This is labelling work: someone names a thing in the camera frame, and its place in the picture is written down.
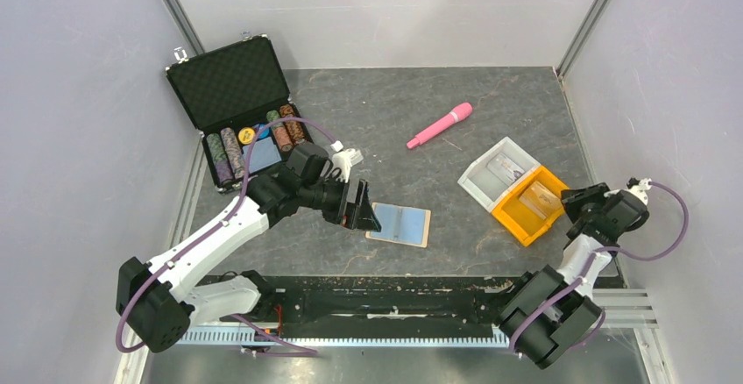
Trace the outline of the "beige card holder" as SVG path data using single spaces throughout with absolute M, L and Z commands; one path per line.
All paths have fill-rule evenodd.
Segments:
M 368 231 L 366 238 L 416 248 L 428 246 L 430 210 L 388 203 L 374 203 L 372 208 L 381 231 Z

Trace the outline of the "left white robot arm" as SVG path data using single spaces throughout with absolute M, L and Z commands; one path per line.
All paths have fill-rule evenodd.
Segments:
M 343 228 L 380 231 L 369 184 L 361 180 L 349 201 L 350 173 L 363 156 L 357 149 L 332 146 L 329 154 L 314 143 L 296 146 L 287 160 L 250 178 L 244 193 L 186 240 L 142 262 L 133 257 L 119 269 L 117 332 L 129 326 L 151 352 L 175 345 L 190 327 L 230 315 L 267 319 L 276 289 L 256 271 L 203 284 L 204 277 L 249 240 L 300 208 L 317 210 Z

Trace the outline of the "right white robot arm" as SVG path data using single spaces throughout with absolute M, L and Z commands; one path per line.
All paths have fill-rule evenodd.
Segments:
M 523 274 L 495 316 L 512 351 L 545 369 L 601 319 L 592 296 L 598 274 L 613 261 L 619 238 L 647 222 L 651 187 L 649 179 L 632 178 L 620 189 L 599 183 L 562 191 L 572 225 L 561 265 Z

